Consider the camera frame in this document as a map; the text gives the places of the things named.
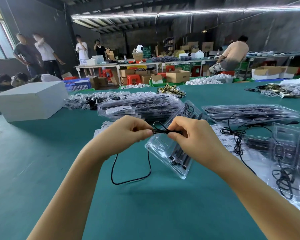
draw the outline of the white shorts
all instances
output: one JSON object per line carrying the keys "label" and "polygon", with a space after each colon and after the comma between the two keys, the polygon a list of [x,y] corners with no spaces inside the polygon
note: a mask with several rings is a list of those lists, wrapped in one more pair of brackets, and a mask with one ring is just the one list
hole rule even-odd
{"label": "white shorts", "polygon": [[88,65],[87,60],[79,60],[79,61],[80,61],[81,66],[87,66]]}
{"label": "white shorts", "polygon": [[216,63],[212,67],[209,68],[209,71],[214,75],[217,72],[223,72],[224,69],[221,67],[220,63]]}

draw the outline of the green table surface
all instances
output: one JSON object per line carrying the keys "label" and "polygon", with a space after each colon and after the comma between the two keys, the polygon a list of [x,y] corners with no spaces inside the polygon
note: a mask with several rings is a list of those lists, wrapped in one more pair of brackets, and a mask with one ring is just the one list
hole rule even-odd
{"label": "green table surface", "polygon": [[[187,92],[182,100],[198,108],[281,104],[300,111],[300,99],[269,98],[244,90],[254,86],[256,83],[180,88]],[[106,120],[96,111],[65,108],[45,120],[8,123],[0,115],[0,240],[26,239],[80,149]],[[270,136],[262,128],[251,129],[249,134]],[[145,143],[119,155],[116,182],[148,173]],[[114,159],[107,160],[100,171],[83,239],[266,239],[230,187],[198,163],[192,164],[182,180],[150,155],[152,174],[148,178],[113,185]]]}

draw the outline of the ceiling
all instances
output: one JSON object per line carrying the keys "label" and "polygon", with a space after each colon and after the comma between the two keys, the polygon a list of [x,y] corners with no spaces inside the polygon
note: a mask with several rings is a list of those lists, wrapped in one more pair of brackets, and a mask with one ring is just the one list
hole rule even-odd
{"label": "ceiling", "polygon": [[[101,8],[104,0],[61,0],[66,2],[72,13],[77,15],[84,14],[124,14],[124,13],[151,13],[184,10],[188,4],[194,0],[146,0],[132,2],[133,0],[124,0],[117,6],[116,1],[110,1],[107,8]],[[109,34],[114,32],[132,31],[140,28],[171,26],[171,18],[116,18],[116,19],[80,19],[74,20],[74,23],[99,32],[100,34]]]}

